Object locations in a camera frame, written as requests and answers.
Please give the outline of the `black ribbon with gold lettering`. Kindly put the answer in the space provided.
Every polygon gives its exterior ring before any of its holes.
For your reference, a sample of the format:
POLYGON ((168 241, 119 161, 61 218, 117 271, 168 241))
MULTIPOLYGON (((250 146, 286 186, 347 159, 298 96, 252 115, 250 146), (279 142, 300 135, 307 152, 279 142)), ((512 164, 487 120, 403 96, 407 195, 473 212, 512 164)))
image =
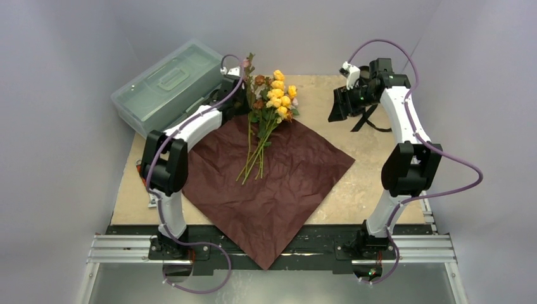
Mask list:
POLYGON ((370 121, 371 115, 376 111, 378 105, 372 105, 368 109, 361 108, 358 113, 361 114, 361 118, 359 121, 355 124, 355 126, 351 129, 351 132, 358 132, 365 124, 367 124, 369 127, 373 128, 374 130, 378 132, 388 133, 392 132, 391 128, 380 128, 377 125, 375 125, 373 122, 370 121))

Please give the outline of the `dark pink rose stem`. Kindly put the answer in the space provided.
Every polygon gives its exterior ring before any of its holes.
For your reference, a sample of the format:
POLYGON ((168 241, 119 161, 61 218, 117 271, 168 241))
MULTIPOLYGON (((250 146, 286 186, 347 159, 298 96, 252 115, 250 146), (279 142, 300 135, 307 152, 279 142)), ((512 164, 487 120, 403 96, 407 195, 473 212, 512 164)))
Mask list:
POLYGON ((247 158, 246 158, 246 164, 250 162, 251 158, 251 122, 250 122, 250 116, 252 111, 252 104, 254 102, 254 92, 253 92, 253 76, 252 73, 255 71, 255 67, 253 66, 253 58, 255 57, 254 53, 249 53, 249 55, 246 57, 246 60, 244 62, 244 86, 246 91, 246 100, 248 104, 248 152, 247 152, 247 158))

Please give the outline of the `flower bouquet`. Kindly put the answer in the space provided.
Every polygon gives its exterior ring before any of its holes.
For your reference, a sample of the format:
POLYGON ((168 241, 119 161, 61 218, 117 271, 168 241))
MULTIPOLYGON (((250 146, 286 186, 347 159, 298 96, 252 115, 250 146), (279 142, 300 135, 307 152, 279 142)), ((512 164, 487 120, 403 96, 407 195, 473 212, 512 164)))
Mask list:
POLYGON ((270 136, 262 177, 253 169, 243 181, 247 124, 236 117, 190 150, 183 194, 267 270, 354 159, 302 123, 284 122, 270 136))

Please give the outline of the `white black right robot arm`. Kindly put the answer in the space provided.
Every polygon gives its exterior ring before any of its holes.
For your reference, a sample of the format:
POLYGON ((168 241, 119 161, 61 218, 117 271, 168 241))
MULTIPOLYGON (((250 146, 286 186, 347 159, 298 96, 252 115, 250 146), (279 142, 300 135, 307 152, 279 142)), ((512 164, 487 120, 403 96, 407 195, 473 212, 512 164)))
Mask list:
POLYGON ((362 67, 346 61, 339 72, 346 84, 333 91, 328 121, 365 115, 366 107, 381 105, 395 139, 395 147, 381 170, 381 199, 353 243, 360 256, 370 258, 389 247, 389 233, 404 211, 404 201, 431 187, 441 160, 441 145, 432 144, 426 135, 416 138, 421 124, 409 95, 411 83, 405 74, 394 73, 391 59, 378 58, 362 67))

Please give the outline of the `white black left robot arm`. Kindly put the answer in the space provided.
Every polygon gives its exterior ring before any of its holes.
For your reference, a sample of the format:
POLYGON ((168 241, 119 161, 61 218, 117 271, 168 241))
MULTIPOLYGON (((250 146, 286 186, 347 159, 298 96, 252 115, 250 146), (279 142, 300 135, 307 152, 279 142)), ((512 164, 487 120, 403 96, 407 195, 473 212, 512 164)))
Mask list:
POLYGON ((245 107, 244 80, 224 75, 218 101, 206 99, 184 121, 147 137, 139 169, 159 216, 158 244, 174 259, 187 255, 191 243, 184 237, 187 224, 182 211, 182 188, 189 176, 189 152, 209 133, 219 129, 245 107))

